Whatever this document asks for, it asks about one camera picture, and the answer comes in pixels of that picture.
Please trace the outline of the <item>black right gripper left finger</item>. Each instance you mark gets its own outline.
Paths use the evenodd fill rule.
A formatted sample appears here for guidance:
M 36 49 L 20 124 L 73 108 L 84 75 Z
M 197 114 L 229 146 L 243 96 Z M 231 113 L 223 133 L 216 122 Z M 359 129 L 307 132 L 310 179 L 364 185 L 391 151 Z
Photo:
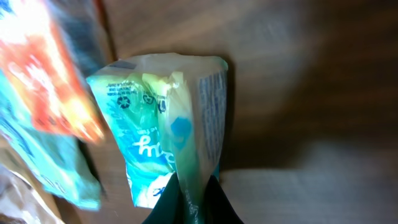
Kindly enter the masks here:
M 154 209 L 142 224 L 182 224 L 182 193 L 173 174 Z

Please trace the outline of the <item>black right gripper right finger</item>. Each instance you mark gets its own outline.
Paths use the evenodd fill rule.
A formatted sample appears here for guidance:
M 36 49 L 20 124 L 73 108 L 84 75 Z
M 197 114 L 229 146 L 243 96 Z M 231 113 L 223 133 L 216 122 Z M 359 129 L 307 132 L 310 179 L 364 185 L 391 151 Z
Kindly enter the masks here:
M 206 185 L 204 206 L 205 224 L 243 224 L 213 175 Z

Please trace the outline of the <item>teal tissue pack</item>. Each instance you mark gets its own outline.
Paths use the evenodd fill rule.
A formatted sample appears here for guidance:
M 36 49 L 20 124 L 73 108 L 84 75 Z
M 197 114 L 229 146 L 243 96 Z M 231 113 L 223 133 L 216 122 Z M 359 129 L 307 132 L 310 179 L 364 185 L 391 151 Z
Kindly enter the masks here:
M 185 221 L 205 221 L 205 187 L 223 148 L 227 72 L 217 56 L 167 53 L 118 60 L 87 78 L 135 206 L 154 208 L 176 175 Z

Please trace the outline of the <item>teal wet wipes pack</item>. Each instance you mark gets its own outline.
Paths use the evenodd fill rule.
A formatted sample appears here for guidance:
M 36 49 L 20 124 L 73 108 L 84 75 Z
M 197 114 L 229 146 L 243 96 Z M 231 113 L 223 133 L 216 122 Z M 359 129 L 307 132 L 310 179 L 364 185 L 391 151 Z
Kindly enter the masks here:
M 21 156 L 46 192 L 80 209 L 101 207 L 101 186 L 90 172 L 78 140 L 40 132 L 4 74 L 1 74 L 1 135 Z

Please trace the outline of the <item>clear bagged bread snack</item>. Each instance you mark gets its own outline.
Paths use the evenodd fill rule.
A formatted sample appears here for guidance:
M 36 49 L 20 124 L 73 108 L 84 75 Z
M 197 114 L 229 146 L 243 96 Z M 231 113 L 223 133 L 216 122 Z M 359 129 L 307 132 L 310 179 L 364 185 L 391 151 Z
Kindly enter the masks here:
M 1 222 L 63 224 L 53 197 L 7 147 L 1 148 Z

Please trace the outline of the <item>orange tissue pack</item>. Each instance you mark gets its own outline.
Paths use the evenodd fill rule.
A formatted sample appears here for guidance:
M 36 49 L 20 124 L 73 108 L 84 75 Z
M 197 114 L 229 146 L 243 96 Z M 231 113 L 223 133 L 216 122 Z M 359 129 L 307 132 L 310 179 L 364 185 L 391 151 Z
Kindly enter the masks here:
M 45 1 L 1 1 L 1 70 L 34 129 L 103 140 L 93 101 Z

